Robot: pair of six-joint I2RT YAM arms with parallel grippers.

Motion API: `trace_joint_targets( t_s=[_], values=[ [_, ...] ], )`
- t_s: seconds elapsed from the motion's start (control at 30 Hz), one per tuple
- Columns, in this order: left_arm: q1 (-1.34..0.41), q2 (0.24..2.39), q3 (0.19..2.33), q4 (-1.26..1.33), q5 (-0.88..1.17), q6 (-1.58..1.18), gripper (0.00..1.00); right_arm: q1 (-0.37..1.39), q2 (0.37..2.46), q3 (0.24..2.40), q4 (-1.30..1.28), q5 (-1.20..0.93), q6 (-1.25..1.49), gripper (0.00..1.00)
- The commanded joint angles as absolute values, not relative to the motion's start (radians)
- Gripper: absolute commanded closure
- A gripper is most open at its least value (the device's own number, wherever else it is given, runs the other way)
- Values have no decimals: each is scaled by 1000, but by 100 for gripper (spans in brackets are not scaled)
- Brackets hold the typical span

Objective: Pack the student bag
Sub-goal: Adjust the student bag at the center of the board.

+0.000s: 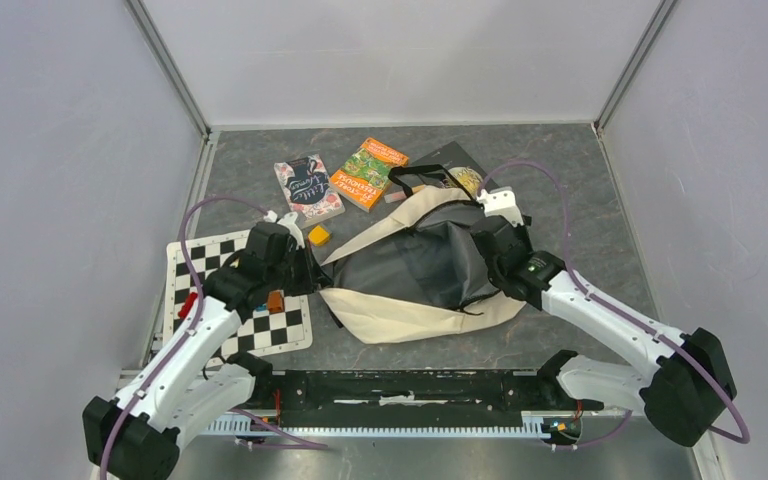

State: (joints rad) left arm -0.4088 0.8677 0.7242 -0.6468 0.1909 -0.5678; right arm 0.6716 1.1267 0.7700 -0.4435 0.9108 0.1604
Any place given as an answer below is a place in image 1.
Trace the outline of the floral navy book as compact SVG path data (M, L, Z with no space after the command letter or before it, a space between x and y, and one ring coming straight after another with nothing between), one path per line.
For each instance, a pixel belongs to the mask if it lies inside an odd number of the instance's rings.
M342 197L330 185L319 154L275 163L277 181L300 228L310 228L345 212Z

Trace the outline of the cream canvas backpack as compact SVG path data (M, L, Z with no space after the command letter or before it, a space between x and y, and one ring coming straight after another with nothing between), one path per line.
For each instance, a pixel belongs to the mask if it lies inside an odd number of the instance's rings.
M482 205L464 188L426 186L323 261L331 284L320 296L333 317L366 344L505 323L525 304L488 278L470 235L484 217Z

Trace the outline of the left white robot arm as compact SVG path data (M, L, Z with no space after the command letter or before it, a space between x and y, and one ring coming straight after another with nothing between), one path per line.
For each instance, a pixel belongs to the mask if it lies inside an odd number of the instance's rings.
M274 381L258 370L229 362L200 385L196 376L270 293L313 293L315 269L292 215L257 223L229 264L199 280L193 308L158 355L112 399L86 405L87 454L100 478L166 479L214 420L243 402L266 405Z

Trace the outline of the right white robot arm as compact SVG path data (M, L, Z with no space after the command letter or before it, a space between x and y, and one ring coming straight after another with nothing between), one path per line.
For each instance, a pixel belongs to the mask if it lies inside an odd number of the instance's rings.
M475 224L470 235L490 282L508 298L567 321L624 359L611 364L562 351L543 367L540 400L562 408L573 399L639 411L672 442L692 447L715 421L734 413L736 385L720 339L704 328L687 334L586 282L563 260L534 251L525 226L502 216Z

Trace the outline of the orange treehouse book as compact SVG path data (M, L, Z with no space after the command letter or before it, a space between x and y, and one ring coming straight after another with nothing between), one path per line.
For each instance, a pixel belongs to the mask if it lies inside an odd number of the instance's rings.
M369 137L331 175L329 183L345 200L369 212L391 185L390 171L408 163L407 155Z

